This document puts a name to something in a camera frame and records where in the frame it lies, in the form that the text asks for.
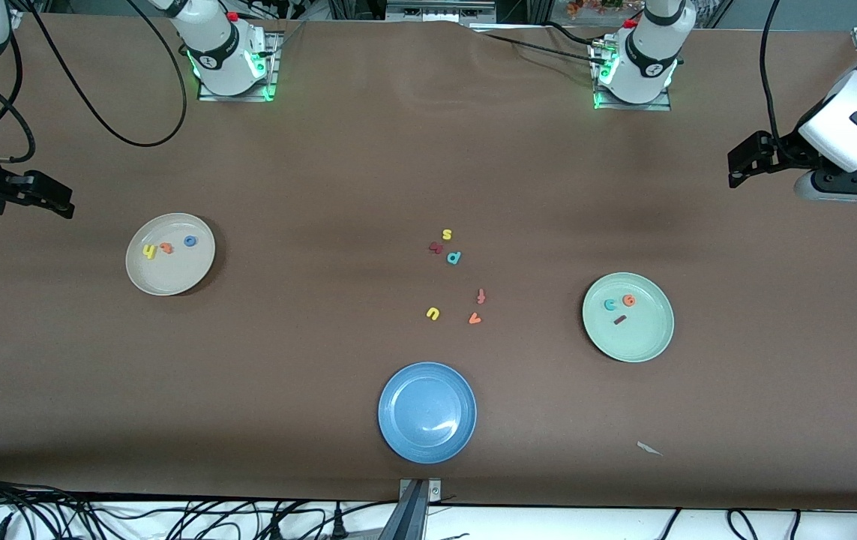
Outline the beige brown plate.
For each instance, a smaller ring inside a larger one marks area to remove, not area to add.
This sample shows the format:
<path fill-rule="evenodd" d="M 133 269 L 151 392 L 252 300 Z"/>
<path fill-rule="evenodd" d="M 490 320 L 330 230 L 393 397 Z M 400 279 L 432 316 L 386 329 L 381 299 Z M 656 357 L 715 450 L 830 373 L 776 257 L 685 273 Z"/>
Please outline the beige brown plate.
<path fill-rule="evenodd" d="M 184 246 L 184 237 L 197 236 L 197 245 Z M 169 242 L 171 255 L 160 252 L 158 243 Z M 142 255 L 144 244 L 157 246 L 152 260 Z M 191 290 L 205 279 L 214 264 L 216 240 L 210 226 L 190 213 L 167 213 L 142 225 L 125 251 L 125 270 L 131 283 L 151 296 L 175 296 Z"/>

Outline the green plate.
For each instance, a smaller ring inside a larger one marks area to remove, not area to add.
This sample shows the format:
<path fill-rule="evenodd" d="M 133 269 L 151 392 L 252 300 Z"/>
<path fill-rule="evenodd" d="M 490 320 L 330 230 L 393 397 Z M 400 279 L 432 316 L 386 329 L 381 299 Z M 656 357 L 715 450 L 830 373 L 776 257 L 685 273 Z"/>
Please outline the green plate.
<path fill-rule="evenodd" d="M 622 297 L 633 294 L 637 303 L 625 307 Z M 615 311 L 604 307 L 606 299 L 616 301 Z M 613 321 L 620 315 L 622 324 Z M 606 274 L 583 296 L 581 310 L 587 337 L 604 355 L 618 362 L 641 363 L 657 358 L 668 348 L 675 331 L 675 314 L 664 291 L 653 280 L 630 272 Z"/>

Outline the orange artificial flowers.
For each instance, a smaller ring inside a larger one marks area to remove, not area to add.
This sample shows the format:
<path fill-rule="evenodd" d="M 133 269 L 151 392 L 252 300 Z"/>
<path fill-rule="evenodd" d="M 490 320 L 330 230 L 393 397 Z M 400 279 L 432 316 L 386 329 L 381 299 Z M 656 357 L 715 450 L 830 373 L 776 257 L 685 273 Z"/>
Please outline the orange artificial flowers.
<path fill-rule="evenodd" d="M 626 20 L 645 7 L 645 0 L 568 0 L 565 12 L 570 20 Z"/>

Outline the grey power strip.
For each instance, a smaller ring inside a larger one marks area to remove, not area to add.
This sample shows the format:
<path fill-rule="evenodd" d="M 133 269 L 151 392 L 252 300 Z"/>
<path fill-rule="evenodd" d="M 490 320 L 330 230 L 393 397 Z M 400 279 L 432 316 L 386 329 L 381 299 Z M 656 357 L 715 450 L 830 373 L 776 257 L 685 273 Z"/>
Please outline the grey power strip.
<path fill-rule="evenodd" d="M 386 0 L 389 22 L 496 23 L 494 0 Z"/>

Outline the blue plate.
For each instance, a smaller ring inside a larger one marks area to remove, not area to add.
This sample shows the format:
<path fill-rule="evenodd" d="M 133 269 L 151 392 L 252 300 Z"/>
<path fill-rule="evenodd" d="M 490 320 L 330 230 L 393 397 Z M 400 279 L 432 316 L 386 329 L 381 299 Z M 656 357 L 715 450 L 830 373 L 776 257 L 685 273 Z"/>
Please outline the blue plate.
<path fill-rule="evenodd" d="M 398 457 L 442 464 L 465 450 L 477 427 L 478 406 L 467 379 L 439 362 L 407 365 L 385 384 L 378 428 Z"/>

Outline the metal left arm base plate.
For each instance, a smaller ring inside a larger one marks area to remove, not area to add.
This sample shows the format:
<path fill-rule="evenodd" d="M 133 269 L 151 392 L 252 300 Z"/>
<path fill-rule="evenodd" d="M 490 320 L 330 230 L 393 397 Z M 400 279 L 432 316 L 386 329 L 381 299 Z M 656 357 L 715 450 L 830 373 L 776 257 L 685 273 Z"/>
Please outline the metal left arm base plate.
<path fill-rule="evenodd" d="M 651 102 L 629 103 L 618 99 L 609 88 L 596 88 L 593 90 L 594 109 L 609 110 L 637 110 L 637 112 L 670 112 L 671 103 L 668 90 L 661 93 Z"/>

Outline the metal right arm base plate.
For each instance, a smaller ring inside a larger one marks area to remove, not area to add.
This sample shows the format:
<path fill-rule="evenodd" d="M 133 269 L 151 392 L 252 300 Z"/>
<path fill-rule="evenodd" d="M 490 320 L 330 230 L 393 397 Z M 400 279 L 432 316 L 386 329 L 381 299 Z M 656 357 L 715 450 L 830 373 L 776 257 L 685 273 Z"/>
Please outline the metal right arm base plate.
<path fill-rule="evenodd" d="M 232 52 L 190 52 L 201 101 L 262 103 L 274 100 L 285 34 L 246 21 L 232 24 L 237 38 Z"/>

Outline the silver metal bracket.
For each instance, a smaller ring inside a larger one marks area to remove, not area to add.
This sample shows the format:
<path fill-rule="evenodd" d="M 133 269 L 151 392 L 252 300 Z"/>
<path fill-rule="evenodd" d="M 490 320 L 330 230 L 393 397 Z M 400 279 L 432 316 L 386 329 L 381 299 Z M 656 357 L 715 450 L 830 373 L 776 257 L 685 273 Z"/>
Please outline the silver metal bracket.
<path fill-rule="evenodd" d="M 440 478 L 402 478 L 400 481 L 400 489 L 398 489 L 398 498 L 401 499 L 408 486 L 417 481 L 423 481 L 427 485 L 427 498 L 429 503 L 441 502 L 442 480 Z"/>

